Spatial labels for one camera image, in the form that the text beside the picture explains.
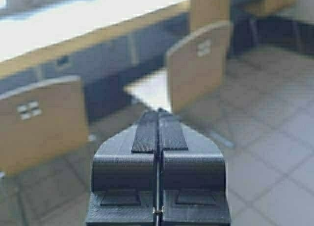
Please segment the tiled floor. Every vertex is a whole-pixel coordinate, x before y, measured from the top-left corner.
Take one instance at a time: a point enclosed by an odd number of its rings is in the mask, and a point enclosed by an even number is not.
[[[232,226],[305,226],[314,222],[314,58],[259,47],[229,60],[224,84],[182,111],[183,121],[216,139],[228,165]],[[93,124],[98,140],[19,175],[32,226],[83,225],[90,158],[99,143],[133,123],[137,104]],[[9,199],[16,205],[14,192]],[[0,196],[0,225],[13,226]]]

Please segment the desk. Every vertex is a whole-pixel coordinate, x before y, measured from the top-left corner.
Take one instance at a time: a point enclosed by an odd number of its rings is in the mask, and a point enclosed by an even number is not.
[[[78,0],[2,19],[0,79],[188,10],[189,0]]]

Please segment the table surface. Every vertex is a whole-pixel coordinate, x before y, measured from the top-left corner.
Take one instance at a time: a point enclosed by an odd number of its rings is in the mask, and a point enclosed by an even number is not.
[[[185,13],[189,0],[77,0],[0,20],[0,78]]]
[[[171,112],[165,68],[127,85],[124,90],[153,110],[163,108]]]

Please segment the window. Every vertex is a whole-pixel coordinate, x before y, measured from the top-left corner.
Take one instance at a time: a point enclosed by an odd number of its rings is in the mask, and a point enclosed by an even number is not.
[[[6,6],[6,0],[0,0],[0,9]]]

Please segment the classroom furniture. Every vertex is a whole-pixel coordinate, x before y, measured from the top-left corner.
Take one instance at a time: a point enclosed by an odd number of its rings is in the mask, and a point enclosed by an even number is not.
[[[255,45],[258,45],[260,41],[258,28],[256,26],[256,18],[264,18],[275,14],[285,7],[294,5],[296,1],[297,0],[256,0],[243,5],[243,10],[252,15],[252,18],[250,19],[250,27]],[[300,33],[295,21],[292,21],[292,27],[296,36],[297,45],[300,48]]]
[[[266,17],[296,3],[297,0],[256,0],[244,5],[244,10],[257,17]]]
[[[190,0],[190,32],[230,19],[230,0]]]
[[[0,95],[2,176],[14,178],[85,145],[88,126],[84,106],[78,76],[45,80]],[[18,200],[23,225],[27,225],[19,195]]]
[[[222,83],[232,24],[219,21],[198,29],[166,54],[169,97],[178,112]]]
[[[0,42],[8,46],[0,50],[0,93],[79,75],[88,121],[101,119],[129,105],[123,87],[162,67],[165,52],[189,33],[190,6],[190,0],[75,0],[0,19]]]

